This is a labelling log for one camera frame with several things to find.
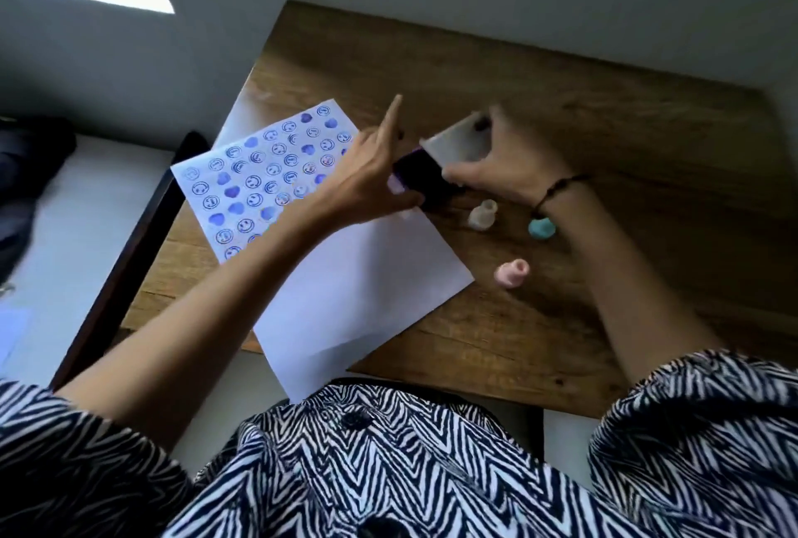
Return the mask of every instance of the wooden tabletop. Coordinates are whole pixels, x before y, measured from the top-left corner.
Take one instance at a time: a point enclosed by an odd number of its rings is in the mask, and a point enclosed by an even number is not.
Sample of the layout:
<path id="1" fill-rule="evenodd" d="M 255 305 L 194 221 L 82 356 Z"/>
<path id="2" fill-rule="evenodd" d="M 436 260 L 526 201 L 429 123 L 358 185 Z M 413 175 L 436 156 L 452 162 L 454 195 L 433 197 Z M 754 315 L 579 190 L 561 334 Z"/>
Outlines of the wooden tabletop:
<path id="1" fill-rule="evenodd" d="M 795 197 L 781 131 L 752 90 L 581 59 L 387 19 L 286 5 L 223 129 L 241 138 L 335 98 L 359 127 L 404 93 L 404 145 L 501 100 L 534 122 L 643 251 L 733 345 L 798 365 Z M 566 243 L 526 233 L 499 200 L 496 224 L 465 227 L 485 196 L 429 218 L 475 283 L 353 370 L 598 417 L 628 388 Z M 516 257 L 532 276 L 493 283 Z M 123 327 L 136 329 L 216 266 L 184 205 Z M 245 344 L 259 351 L 254 339 Z"/>

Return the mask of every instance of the forearm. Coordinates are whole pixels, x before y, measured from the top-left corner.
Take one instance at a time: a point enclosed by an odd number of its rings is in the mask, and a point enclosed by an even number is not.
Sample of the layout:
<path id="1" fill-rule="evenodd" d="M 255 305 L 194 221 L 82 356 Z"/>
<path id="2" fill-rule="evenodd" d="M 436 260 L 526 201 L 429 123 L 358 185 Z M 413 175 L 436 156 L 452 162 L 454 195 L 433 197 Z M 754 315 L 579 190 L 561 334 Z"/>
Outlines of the forearm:
<path id="1" fill-rule="evenodd" d="M 334 227 L 312 198 L 59 391 L 171 449 L 299 261 Z"/>
<path id="2" fill-rule="evenodd" d="M 572 184 L 546 202 L 545 211 L 571 244 L 630 382 L 681 355 L 722 346 L 590 188 Z"/>

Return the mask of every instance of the black bracelet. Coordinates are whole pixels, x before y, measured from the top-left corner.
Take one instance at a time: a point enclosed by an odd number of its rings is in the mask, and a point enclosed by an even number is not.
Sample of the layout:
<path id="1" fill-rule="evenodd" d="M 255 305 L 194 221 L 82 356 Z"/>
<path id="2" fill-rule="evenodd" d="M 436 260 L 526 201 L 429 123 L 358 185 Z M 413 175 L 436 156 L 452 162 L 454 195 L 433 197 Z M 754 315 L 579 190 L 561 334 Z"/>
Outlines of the black bracelet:
<path id="1" fill-rule="evenodd" d="M 583 172 L 582 174 L 579 175 L 573 175 L 573 177 L 565 177 L 564 179 L 555 180 L 553 186 L 546 190 L 544 196 L 533 208 L 532 210 L 533 217 L 535 219 L 543 219 L 545 215 L 540 212 L 540 207 L 543 206 L 544 203 L 546 203 L 548 200 L 551 200 L 554 196 L 557 195 L 558 192 L 563 191 L 566 187 L 568 187 L 570 183 L 573 183 L 574 181 L 587 181 L 590 178 L 591 178 L 590 175 Z"/>

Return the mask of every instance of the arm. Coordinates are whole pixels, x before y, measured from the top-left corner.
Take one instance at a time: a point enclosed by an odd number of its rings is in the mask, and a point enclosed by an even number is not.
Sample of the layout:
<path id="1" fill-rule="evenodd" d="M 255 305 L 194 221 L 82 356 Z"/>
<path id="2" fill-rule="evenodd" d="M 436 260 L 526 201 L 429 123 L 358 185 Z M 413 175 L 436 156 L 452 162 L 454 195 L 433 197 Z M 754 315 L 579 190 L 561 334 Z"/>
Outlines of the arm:
<path id="1" fill-rule="evenodd" d="M 128 337 L 58 395 L 133 427 L 170 450 L 297 264 L 335 230 L 413 208 L 387 181 L 401 97 L 379 129 L 359 133 L 311 196 L 218 267 L 181 300 Z"/>
<path id="2" fill-rule="evenodd" d="M 444 176 L 534 206 L 574 172 L 537 133 L 494 107 L 493 148 L 484 160 L 449 165 Z M 584 184 L 548 200 L 543 211 L 564 233 L 584 271 L 618 361 L 630 382 L 684 354 L 723 347 L 681 301 Z"/>

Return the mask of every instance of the black button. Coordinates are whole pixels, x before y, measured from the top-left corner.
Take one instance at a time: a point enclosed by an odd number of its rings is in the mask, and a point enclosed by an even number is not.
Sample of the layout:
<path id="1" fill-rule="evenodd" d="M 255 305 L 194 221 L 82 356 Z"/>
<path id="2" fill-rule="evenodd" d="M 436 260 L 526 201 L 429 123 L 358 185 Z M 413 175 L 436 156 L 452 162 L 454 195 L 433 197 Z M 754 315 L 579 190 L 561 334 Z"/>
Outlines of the black button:
<path id="1" fill-rule="evenodd" d="M 360 431 L 365 429 L 372 423 L 371 415 L 360 408 L 354 412 L 348 412 L 341 418 L 341 427 L 352 431 Z"/>
<path id="2" fill-rule="evenodd" d="M 407 528 L 387 517 L 369 517 L 357 528 L 357 538 L 409 538 Z"/>

